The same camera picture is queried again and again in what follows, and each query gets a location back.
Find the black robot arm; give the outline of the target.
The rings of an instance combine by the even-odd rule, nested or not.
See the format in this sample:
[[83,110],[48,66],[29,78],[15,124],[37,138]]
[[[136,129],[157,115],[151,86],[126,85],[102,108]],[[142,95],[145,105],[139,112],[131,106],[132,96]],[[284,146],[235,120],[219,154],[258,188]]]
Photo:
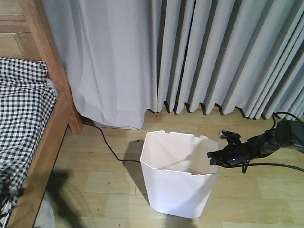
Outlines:
[[304,123],[283,119],[276,127],[266,130],[242,143],[238,133],[222,130],[219,137],[227,140],[228,145],[222,150],[208,152],[210,165],[219,165],[224,168],[242,166],[246,172],[250,161],[265,158],[280,148],[304,151]]

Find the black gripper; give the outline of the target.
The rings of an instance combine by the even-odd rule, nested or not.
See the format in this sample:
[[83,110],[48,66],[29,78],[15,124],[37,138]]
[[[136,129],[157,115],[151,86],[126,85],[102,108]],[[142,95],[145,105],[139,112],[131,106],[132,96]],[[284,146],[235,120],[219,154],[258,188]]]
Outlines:
[[239,134],[230,134],[226,139],[228,145],[222,150],[208,152],[207,157],[210,158],[210,165],[219,165],[225,168],[234,167],[248,162],[252,159],[252,155],[246,143],[241,143]]

